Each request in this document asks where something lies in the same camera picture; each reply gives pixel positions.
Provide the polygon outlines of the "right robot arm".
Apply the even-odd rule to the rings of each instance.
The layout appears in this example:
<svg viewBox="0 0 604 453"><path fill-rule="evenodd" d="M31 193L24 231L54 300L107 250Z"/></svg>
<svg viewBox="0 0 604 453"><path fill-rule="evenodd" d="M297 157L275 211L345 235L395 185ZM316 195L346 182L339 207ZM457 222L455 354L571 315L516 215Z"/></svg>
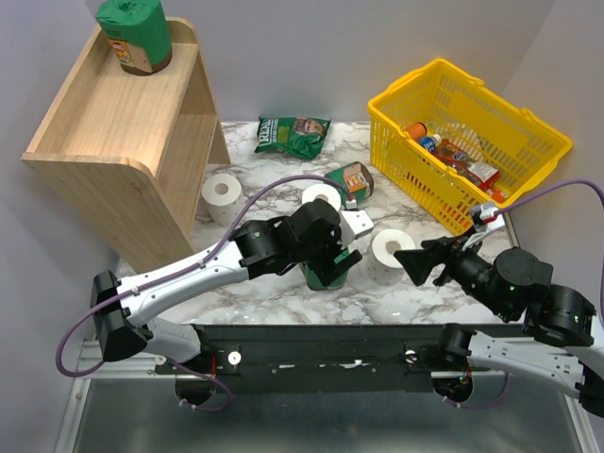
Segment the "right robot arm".
<svg viewBox="0 0 604 453"><path fill-rule="evenodd" d="M436 362L447 370L487 368L532 378L576 398L589 413L603 414L603 325L595 306L580 292L553 283L552 265L519 247L493 262L462 237L424 241L399 250L396 260L416 286L442 266L436 286L456 282L463 291L505 323L521 321L522 332L557 353L529 353L481 331L446 324L434 346Z"/></svg>

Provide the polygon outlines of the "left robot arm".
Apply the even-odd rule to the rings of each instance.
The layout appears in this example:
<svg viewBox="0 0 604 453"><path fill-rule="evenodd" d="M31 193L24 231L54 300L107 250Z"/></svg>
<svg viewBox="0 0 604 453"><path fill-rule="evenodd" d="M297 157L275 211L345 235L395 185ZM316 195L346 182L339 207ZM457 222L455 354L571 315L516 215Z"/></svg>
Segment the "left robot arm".
<svg viewBox="0 0 604 453"><path fill-rule="evenodd" d="M264 275L283 276L304 265L327 286L361 261L346 248L374 224L363 210L335 210L315 199L293 214L250 220L214 246L162 268L118 278L111 271L92 281L92 317L102 359L117 362L141 352L202 371L210 343L201 327L161 318L170 308L200 294Z"/></svg>

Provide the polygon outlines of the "wooden shelf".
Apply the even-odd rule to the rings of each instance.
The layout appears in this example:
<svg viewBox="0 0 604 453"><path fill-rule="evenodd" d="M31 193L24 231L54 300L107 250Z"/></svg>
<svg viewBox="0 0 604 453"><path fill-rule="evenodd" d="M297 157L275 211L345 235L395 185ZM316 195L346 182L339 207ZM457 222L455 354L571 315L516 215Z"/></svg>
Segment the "wooden shelf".
<svg viewBox="0 0 604 453"><path fill-rule="evenodd" d="M22 156L137 272L193 253L205 168L230 161L195 27L167 25L152 75L125 72L96 28Z"/></svg>

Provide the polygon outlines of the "white dotted roll right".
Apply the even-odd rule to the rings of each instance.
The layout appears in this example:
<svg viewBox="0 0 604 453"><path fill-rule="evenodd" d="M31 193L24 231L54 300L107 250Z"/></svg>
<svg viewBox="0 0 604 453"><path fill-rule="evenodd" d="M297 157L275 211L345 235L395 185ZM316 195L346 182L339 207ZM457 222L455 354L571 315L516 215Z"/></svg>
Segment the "white dotted roll right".
<svg viewBox="0 0 604 453"><path fill-rule="evenodd" d="M378 285L395 285L404 275L404 269L394 253L414 248L414 240L406 232L394 228L380 231L368 248L366 267L369 278Z"/></svg>

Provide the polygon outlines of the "white dotted roll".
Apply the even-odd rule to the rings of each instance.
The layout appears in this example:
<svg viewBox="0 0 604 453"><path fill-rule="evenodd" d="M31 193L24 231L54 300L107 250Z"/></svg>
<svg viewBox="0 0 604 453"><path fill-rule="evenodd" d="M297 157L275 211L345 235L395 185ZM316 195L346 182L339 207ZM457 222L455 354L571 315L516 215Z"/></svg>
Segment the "white dotted roll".
<svg viewBox="0 0 604 453"><path fill-rule="evenodd" d="M366 267L369 278L378 285L395 285L404 275L404 269L394 253L414 248L414 240L406 232L394 228L380 231L368 248Z"/></svg>
<svg viewBox="0 0 604 453"><path fill-rule="evenodd" d="M303 204L317 199L326 201L335 210L340 210L342 207L339 191L326 183L313 184L302 192L301 202Z"/></svg>
<svg viewBox="0 0 604 453"><path fill-rule="evenodd" d="M202 185L201 195L211 219L222 227L229 227L244 205L240 181L225 173L209 177Z"/></svg>

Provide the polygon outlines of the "white dotted roll middle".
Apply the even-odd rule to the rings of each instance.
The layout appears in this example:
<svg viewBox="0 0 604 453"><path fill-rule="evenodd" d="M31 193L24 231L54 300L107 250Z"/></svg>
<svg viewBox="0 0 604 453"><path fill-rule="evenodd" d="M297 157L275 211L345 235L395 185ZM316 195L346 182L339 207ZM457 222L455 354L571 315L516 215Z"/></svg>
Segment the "white dotted roll middle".
<svg viewBox="0 0 604 453"><path fill-rule="evenodd" d="M326 183L313 184L302 192L301 202L303 204L317 199L326 201L335 210L340 210L342 207L339 191Z"/></svg>

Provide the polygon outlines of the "red white box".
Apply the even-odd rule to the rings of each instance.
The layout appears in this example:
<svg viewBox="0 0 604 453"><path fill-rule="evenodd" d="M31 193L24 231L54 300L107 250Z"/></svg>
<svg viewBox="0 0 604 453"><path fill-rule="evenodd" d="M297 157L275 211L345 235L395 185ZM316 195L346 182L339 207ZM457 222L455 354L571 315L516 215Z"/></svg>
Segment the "red white box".
<svg viewBox="0 0 604 453"><path fill-rule="evenodd" d="M493 186L500 177L500 172L483 161L471 162L468 167L468 178L481 190Z"/></svg>

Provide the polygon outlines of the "green wrapped roll with picture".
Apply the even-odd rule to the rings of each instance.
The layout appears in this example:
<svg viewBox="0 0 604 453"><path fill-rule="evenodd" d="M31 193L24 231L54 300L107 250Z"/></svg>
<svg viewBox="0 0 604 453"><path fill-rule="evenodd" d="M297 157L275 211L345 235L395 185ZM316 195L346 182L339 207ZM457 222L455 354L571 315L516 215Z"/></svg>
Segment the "green wrapped roll with picture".
<svg viewBox="0 0 604 453"><path fill-rule="evenodd" d="M369 169L360 161L350 162L325 174L325 177L347 188L362 206L375 189L375 181Z"/></svg>

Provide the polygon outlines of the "blue label bottle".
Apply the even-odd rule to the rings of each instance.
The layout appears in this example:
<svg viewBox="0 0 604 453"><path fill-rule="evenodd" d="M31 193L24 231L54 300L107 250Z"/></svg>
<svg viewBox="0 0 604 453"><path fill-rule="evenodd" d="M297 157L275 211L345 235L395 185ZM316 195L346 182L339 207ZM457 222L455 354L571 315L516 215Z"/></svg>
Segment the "blue label bottle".
<svg viewBox="0 0 604 453"><path fill-rule="evenodd" d="M420 138L417 143L424 149L426 149L430 154L432 154L437 150L442 140L442 136L438 133L435 133L433 135L424 136Z"/></svg>

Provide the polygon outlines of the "white dotted roll left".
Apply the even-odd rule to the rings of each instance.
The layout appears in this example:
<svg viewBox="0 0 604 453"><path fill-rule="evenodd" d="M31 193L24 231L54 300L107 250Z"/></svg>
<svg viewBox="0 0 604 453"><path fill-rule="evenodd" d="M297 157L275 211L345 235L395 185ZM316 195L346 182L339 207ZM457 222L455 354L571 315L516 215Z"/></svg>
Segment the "white dotted roll left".
<svg viewBox="0 0 604 453"><path fill-rule="evenodd" d="M202 185L201 195L211 219L222 227L229 227L244 205L240 181L225 173L209 177Z"/></svg>

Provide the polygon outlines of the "yellow plastic basket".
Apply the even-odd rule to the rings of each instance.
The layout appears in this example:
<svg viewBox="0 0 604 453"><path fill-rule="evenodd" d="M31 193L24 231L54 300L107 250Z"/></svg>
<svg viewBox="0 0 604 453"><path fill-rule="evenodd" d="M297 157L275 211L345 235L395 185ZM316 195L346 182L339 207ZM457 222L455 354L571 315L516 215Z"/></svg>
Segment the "yellow plastic basket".
<svg viewBox="0 0 604 453"><path fill-rule="evenodd" d="M562 132L445 59L400 77L369 101L368 113L373 166L454 235L470 227L469 208L490 198L431 156L409 126L421 122L499 171L501 207L539 186L573 147Z"/></svg>

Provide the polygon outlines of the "green chips bag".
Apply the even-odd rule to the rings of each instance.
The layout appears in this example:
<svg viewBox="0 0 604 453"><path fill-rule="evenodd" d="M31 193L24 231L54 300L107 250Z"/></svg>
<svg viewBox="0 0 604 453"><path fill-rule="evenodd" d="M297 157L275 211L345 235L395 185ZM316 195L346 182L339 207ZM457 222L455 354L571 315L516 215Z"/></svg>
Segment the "green chips bag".
<svg viewBox="0 0 604 453"><path fill-rule="evenodd" d="M276 151L301 160L313 160L322 153L330 126L330 119L260 117L255 153Z"/></svg>

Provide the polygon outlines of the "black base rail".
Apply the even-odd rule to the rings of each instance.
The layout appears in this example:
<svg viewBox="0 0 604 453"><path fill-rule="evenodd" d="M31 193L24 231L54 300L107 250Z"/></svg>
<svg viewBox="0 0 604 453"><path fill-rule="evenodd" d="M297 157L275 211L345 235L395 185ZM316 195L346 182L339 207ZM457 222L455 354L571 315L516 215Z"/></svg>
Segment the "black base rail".
<svg viewBox="0 0 604 453"><path fill-rule="evenodd" d="M234 394L429 392L432 373L466 367L474 334L459 324L207 326L186 365Z"/></svg>

